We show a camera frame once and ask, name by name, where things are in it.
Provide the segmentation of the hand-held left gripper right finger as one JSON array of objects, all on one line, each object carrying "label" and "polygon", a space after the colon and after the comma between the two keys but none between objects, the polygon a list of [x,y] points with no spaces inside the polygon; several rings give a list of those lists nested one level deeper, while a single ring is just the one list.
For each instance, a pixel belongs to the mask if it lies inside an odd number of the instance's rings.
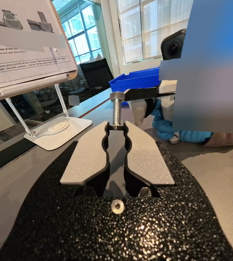
[{"label": "hand-held left gripper right finger", "polygon": [[174,179],[162,157],[155,140],[146,132],[124,123],[125,169],[149,186],[174,185]]}]

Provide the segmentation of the steel hex nut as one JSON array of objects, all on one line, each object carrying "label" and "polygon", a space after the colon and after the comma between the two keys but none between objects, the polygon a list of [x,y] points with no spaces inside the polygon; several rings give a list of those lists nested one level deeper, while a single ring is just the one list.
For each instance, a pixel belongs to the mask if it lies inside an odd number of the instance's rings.
[{"label": "steel hex nut", "polygon": [[113,102],[115,99],[119,99],[121,103],[124,102],[125,101],[125,93],[112,92],[110,94],[110,101]]}]

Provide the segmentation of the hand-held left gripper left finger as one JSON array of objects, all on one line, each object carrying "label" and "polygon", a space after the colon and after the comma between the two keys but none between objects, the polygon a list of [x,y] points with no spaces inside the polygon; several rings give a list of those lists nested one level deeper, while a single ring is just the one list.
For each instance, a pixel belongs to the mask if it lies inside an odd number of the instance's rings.
[{"label": "hand-held left gripper left finger", "polygon": [[86,132],[77,142],[75,150],[60,179],[63,185],[85,185],[109,167],[109,122],[103,121]]}]

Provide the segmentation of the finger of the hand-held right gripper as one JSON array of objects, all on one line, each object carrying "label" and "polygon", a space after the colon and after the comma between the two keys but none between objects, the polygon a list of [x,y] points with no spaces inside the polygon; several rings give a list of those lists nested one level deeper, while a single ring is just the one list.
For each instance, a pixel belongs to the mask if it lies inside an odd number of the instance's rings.
[{"label": "finger of the hand-held right gripper", "polygon": [[144,119],[154,111],[157,101],[161,101],[163,118],[173,121],[175,87],[128,89],[124,94],[136,126],[142,125]]},{"label": "finger of the hand-held right gripper", "polygon": [[162,80],[158,86],[158,94],[175,94],[177,80]]}]

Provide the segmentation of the black office chair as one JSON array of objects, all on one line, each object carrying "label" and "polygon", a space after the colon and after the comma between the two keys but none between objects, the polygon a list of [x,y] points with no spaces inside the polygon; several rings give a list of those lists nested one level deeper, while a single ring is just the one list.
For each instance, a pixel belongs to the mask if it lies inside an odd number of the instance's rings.
[{"label": "black office chair", "polygon": [[102,89],[110,88],[109,82],[114,77],[106,58],[89,63],[81,63],[80,68],[90,89],[96,87],[101,87]]}]

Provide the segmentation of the person's right forearm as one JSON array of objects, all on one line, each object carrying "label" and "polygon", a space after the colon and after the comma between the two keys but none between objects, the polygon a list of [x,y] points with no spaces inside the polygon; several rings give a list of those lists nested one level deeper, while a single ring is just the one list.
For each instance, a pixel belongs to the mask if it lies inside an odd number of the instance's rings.
[{"label": "person's right forearm", "polygon": [[211,137],[201,143],[196,143],[199,147],[226,147],[233,146],[233,133],[215,133],[213,132]]}]

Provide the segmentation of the white framed window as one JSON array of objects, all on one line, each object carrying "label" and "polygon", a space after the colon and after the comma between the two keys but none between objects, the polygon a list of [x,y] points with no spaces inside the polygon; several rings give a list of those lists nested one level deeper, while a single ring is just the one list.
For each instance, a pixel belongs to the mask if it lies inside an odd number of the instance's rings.
[{"label": "white framed window", "polygon": [[187,28],[193,0],[118,0],[124,63],[162,57],[163,40]]}]

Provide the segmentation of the instruction sheet on wooden stand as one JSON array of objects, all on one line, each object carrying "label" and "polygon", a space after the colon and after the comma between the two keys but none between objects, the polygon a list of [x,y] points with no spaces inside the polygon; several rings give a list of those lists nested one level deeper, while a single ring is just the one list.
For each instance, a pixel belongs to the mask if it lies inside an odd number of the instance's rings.
[{"label": "instruction sheet on wooden stand", "polygon": [[[86,128],[91,126],[91,120],[79,119],[69,116],[64,99],[62,97],[61,90],[59,88],[59,83],[74,79],[77,73],[78,68],[76,71],[73,72],[67,72],[0,88],[0,100],[5,99],[7,101],[8,105],[11,107],[11,109],[13,110],[13,112],[15,113],[15,115],[17,116],[17,118],[19,119],[19,121],[21,122],[21,124],[27,132],[27,134],[24,135],[24,138],[28,139],[29,141],[35,143],[36,145],[42,147],[47,151],[52,151],[61,147],[66,142],[68,142],[69,140],[77,136],[79,133],[84,131]],[[23,93],[28,93],[33,90],[40,90],[42,88],[46,88],[53,85],[62,105],[63,116],[59,116],[53,120],[50,120],[47,123],[44,123],[43,125],[37,127],[34,130],[30,130],[24,122],[24,120],[22,119],[22,117],[20,116],[18,110],[13,105],[11,97]]]}]

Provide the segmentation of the steel hex bolt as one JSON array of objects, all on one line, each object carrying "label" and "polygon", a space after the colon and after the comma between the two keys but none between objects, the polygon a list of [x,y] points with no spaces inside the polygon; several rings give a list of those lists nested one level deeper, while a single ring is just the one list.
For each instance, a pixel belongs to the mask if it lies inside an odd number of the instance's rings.
[{"label": "steel hex bolt", "polygon": [[115,99],[113,102],[113,116],[112,116],[112,125],[109,125],[110,130],[114,131],[123,131],[124,126],[121,125],[121,100]]}]

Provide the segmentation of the person's right hand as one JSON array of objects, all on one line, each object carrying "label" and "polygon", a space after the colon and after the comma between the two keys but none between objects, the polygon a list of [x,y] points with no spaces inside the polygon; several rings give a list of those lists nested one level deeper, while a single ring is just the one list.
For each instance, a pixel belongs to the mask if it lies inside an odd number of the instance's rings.
[{"label": "person's right hand", "polygon": [[[154,116],[152,126],[157,130],[157,136],[162,140],[170,140],[174,137],[173,123],[165,120],[163,117],[163,111],[161,107],[161,101],[157,100],[154,110],[151,112]],[[178,131],[179,140],[181,142],[189,143],[203,143],[209,141],[212,136],[212,132],[199,132],[199,131]]]}]

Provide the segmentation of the blue plastic bin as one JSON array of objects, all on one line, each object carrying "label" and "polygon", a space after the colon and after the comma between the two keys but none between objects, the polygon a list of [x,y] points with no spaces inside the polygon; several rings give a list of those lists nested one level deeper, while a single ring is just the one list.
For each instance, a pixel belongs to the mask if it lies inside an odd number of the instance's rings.
[{"label": "blue plastic bin", "polygon": [[109,82],[112,92],[125,93],[125,102],[157,98],[159,67],[122,74]]}]

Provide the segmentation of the printed instruction sheet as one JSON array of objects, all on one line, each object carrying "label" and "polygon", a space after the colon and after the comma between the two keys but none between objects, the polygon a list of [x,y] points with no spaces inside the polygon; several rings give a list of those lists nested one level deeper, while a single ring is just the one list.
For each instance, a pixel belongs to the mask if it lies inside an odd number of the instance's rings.
[{"label": "printed instruction sheet", "polygon": [[76,70],[51,1],[0,1],[0,88]]}]

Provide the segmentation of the paned window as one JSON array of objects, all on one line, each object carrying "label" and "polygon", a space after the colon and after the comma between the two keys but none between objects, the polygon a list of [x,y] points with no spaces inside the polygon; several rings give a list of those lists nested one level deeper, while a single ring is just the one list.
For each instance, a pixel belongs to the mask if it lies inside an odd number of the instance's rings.
[{"label": "paned window", "polygon": [[110,58],[101,5],[94,1],[52,0],[76,63]]}]

